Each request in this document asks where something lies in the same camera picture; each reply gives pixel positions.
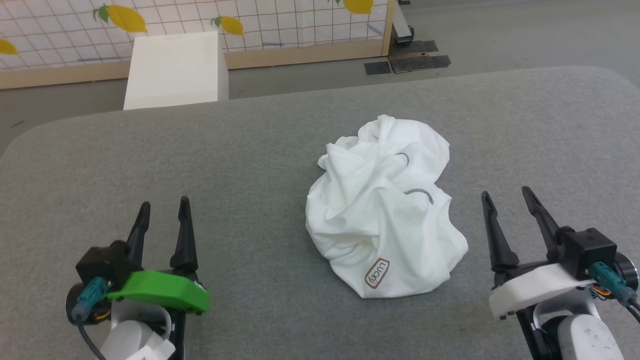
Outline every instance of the robot arm with white bracket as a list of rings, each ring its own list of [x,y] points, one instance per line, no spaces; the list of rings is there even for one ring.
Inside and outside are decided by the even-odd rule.
[[[82,283],[67,295],[67,318],[98,360],[184,360],[186,315],[209,308],[209,294],[196,275],[189,199],[180,200],[180,231],[170,270],[142,269],[150,212],[151,205],[143,203],[126,242],[92,247],[76,265]],[[84,325],[105,320],[111,320],[111,331],[98,349]]]
[[[616,299],[640,322],[633,263],[596,229],[559,227],[528,187],[522,194],[547,246],[547,260],[520,264],[498,224],[489,193],[482,194],[492,271],[489,305],[495,317],[516,315],[534,360],[623,360],[595,299]],[[569,311],[542,323],[540,316]]]

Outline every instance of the crumpled white shirt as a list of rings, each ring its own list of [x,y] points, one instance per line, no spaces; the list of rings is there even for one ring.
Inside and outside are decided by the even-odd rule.
[[[381,115],[326,146],[307,196],[307,230],[363,298],[426,293],[467,253],[435,182],[449,143],[426,124]]]

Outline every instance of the yellow lemon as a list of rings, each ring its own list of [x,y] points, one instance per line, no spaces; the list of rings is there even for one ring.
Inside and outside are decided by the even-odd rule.
[[[146,33],[147,25],[145,19],[131,8],[120,5],[102,5],[98,9],[93,9],[93,19],[98,15],[104,22],[109,22],[109,18],[115,26],[130,33]]]
[[[344,7],[351,13],[371,13],[373,0],[344,0]]]
[[[222,28],[231,35],[242,35],[244,33],[244,27],[238,19],[230,16],[219,16],[215,19],[211,19],[212,23],[215,23],[217,27],[222,25]]]
[[[12,43],[0,38],[0,54],[18,55],[18,50]]]

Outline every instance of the lemon patterned fabric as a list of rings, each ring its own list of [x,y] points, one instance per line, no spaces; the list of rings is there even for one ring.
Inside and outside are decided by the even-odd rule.
[[[128,61],[136,37],[218,31],[223,51],[381,40],[389,0],[0,0],[0,72]]]

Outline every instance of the gray tabletop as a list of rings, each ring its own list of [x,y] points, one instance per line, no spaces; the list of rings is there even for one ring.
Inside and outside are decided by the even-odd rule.
[[[451,143],[437,182],[469,252],[432,293],[362,300],[305,229],[324,145],[386,113]],[[640,261],[640,90],[586,67],[498,72],[62,120],[0,163],[0,348],[7,359],[87,359],[63,301],[89,246],[126,238],[152,205],[143,265],[168,268],[191,199],[211,310],[189,317],[189,359],[528,359],[513,317],[491,317],[480,194],[522,261],[545,247],[529,185],[561,225],[596,227]],[[640,326],[598,303],[627,359]],[[108,325],[89,328],[101,343]]]

